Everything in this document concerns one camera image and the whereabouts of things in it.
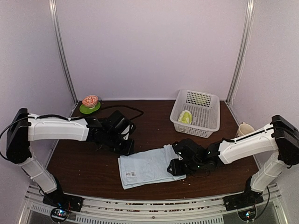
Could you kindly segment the aluminium frame post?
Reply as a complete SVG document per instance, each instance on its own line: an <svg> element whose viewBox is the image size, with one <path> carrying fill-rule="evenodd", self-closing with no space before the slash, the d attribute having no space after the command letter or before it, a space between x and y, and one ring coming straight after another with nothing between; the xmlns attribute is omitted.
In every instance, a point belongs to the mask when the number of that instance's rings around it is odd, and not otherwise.
<svg viewBox="0 0 299 224"><path fill-rule="evenodd" d="M61 35L60 25L59 25L59 19L58 19L58 13L57 13L57 2L56 0L49 0L49 7L50 7L50 15L53 22L54 32L56 36L56 42L58 47L58 54L60 58L60 62L63 69L63 74L66 79L67 87L69 89L69 92L71 94L72 101L76 104L78 102L77 95L75 93L74 85L71 79L66 54L64 50L63 45L63 39Z"/></svg>
<svg viewBox="0 0 299 224"><path fill-rule="evenodd" d="M233 105L234 98L236 96L236 92L241 80L242 70L243 66L245 64L245 54L247 47L249 45L249 39L251 35L252 30L252 22L254 18L254 7L255 7L255 0L248 0L247 1L247 8L246 8L246 14L245 14L245 20L244 20L244 26L243 26L243 32L242 32L242 38L241 38L241 44L239 48L239 53L233 73L233 78L231 81L231 85L228 91L228 96L226 103L229 106Z"/></svg>

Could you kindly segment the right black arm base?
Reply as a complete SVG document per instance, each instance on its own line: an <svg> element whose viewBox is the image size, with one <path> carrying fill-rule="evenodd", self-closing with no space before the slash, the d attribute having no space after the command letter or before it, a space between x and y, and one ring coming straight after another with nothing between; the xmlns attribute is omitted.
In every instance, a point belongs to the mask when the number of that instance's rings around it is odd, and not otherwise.
<svg viewBox="0 0 299 224"><path fill-rule="evenodd" d="M226 211L238 210L257 203L263 202L262 192L256 192L251 189L250 181L247 180L245 189L242 193L225 196L223 198Z"/></svg>

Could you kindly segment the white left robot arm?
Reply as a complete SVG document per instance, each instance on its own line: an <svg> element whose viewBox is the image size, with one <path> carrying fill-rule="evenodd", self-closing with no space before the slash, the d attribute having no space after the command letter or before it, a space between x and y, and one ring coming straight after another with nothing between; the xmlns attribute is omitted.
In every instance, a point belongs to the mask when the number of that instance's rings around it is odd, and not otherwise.
<svg viewBox="0 0 299 224"><path fill-rule="evenodd" d="M36 115L21 108L13 122L3 130L7 135L3 158L20 166L57 207L67 203L67 196L59 189L58 180L50 174L30 150L30 143L38 140L76 140L104 145L120 155L134 152L130 135L135 124L120 111L107 118L93 116L67 118L60 115Z"/></svg>

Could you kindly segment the left aluminium frame post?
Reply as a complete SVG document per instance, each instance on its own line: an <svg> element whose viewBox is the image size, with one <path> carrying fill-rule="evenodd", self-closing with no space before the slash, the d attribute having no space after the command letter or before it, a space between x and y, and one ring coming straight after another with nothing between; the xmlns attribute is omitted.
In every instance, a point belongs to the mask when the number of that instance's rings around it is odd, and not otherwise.
<svg viewBox="0 0 299 224"><path fill-rule="evenodd" d="M56 0L49 0L49 7L50 7L50 15L53 22L54 32L56 36L56 42L58 47L58 54L60 58L60 62L63 69L63 74L66 79L67 87L69 89L69 92L71 94L72 101L76 104L78 102L77 95L75 93L74 85L71 79L66 54L64 50L63 45L63 39L61 35L60 25L59 25L59 19L58 19L58 13L57 13L57 2Z"/></svg>

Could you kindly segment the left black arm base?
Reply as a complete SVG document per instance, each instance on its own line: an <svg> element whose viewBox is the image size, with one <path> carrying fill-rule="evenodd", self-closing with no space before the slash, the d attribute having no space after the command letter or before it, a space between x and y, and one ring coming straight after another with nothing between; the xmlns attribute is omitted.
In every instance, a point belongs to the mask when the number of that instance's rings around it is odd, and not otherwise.
<svg viewBox="0 0 299 224"><path fill-rule="evenodd" d="M83 205L83 198L65 194L58 184L57 189L50 193L43 192L43 203L67 211L80 212Z"/></svg>

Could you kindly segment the beige patterned mug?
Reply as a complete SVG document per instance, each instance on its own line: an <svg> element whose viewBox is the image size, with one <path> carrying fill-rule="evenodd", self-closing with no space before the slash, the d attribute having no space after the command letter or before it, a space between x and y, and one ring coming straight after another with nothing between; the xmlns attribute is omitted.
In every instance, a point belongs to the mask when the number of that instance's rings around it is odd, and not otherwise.
<svg viewBox="0 0 299 224"><path fill-rule="evenodd" d="M236 132L236 137L241 137L241 136L247 135L249 133L252 133L254 131L255 131L255 129L251 125L249 125L245 122L242 122L238 126L238 129L237 129L237 132Z"/></svg>

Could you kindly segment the green patterned towel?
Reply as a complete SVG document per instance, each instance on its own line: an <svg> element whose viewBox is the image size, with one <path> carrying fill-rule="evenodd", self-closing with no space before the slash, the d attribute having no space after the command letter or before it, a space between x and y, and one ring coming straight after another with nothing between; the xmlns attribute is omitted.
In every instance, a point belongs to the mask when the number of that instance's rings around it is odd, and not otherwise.
<svg viewBox="0 0 299 224"><path fill-rule="evenodd" d="M192 114L189 110L183 110L178 118L178 122L190 125L192 123Z"/></svg>

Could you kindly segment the right aluminium frame post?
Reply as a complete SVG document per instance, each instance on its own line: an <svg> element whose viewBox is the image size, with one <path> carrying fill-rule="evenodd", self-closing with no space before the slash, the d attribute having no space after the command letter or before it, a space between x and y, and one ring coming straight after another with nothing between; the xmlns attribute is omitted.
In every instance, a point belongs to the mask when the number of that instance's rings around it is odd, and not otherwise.
<svg viewBox="0 0 299 224"><path fill-rule="evenodd" d="M245 14L245 20L244 20L244 26L243 26L243 32L242 32L242 38L241 38L241 44L239 48L239 53L233 73L233 78L231 81L231 85L228 91L228 96L226 103L229 106L233 105L234 98L236 96L236 92L241 80L242 70L243 66L245 64L245 54L247 47L249 45L249 39L251 35L252 30L252 22L254 18L254 7L255 7L255 0L248 0L247 1L247 8L246 8L246 14Z"/></svg>

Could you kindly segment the white plastic basket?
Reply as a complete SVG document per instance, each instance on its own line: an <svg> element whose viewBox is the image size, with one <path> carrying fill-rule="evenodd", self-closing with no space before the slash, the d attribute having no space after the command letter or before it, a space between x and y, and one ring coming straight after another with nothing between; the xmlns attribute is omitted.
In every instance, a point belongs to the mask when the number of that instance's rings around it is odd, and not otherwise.
<svg viewBox="0 0 299 224"><path fill-rule="evenodd" d="M185 111L191 114L190 124L179 122L180 114ZM170 121L177 132L208 138L220 128L220 99L210 93L181 89Z"/></svg>

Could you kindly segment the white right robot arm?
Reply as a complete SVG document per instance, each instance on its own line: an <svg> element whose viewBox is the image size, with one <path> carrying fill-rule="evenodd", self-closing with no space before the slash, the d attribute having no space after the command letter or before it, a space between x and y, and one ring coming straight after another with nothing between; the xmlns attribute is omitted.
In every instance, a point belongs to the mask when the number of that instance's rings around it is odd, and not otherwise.
<svg viewBox="0 0 299 224"><path fill-rule="evenodd" d="M271 123L252 133L234 139L223 138L207 148L191 139L175 142L172 148L178 158L170 161L167 171L173 176L189 175L198 170L212 172L219 165L272 151L263 168L247 180L245 192L240 194L240 203L249 206L284 168L299 163L299 131L282 116L275 115Z"/></svg>

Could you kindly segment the light blue towel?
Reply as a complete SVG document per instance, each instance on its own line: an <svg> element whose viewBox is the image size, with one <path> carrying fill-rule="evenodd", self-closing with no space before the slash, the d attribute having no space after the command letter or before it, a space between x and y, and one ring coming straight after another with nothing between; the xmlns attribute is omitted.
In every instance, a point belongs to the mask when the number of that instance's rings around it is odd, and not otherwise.
<svg viewBox="0 0 299 224"><path fill-rule="evenodd" d="M170 161L177 158L171 145L120 156L118 167L123 189L185 179L186 175L173 176L167 171Z"/></svg>

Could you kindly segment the red patterned bowl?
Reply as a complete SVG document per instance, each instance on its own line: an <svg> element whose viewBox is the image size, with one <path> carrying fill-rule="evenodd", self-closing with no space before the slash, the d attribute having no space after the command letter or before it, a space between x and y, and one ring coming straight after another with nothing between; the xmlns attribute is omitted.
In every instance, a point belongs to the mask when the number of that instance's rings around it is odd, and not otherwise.
<svg viewBox="0 0 299 224"><path fill-rule="evenodd" d="M93 109L99 102L99 98L96 95L89 95L82 100L84 107Z"/></svg>

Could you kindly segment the aluminium front rail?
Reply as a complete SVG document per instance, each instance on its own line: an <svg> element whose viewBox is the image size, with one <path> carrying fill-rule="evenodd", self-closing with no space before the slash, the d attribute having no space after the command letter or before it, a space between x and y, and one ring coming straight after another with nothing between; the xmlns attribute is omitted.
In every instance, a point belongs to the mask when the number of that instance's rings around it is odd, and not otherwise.
<svg viewBox="0 0 299 224"><path fill-rule="evenodd" d="M255 224L288 224L276 184L254 207L228 211L224 195L177 200L120 200L83 197L81 211L71 211L65 224L246 224L244 215L256 211Z"/></svg>

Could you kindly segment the green plate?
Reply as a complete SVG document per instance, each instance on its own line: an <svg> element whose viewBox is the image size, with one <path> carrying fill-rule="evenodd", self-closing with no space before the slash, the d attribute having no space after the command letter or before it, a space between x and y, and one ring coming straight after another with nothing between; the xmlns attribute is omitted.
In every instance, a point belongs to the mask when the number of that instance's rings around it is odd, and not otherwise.
<svg viewBox="0 0 299 224"><path fill-rule="evenodd" d="M82 114L92 114L92 113L98 111L100 109L100 106L101 106L100 102L98 102L94 108L88 108L88 107L86 107L85 105L82 104L79 108L79 111Z"/></svg>

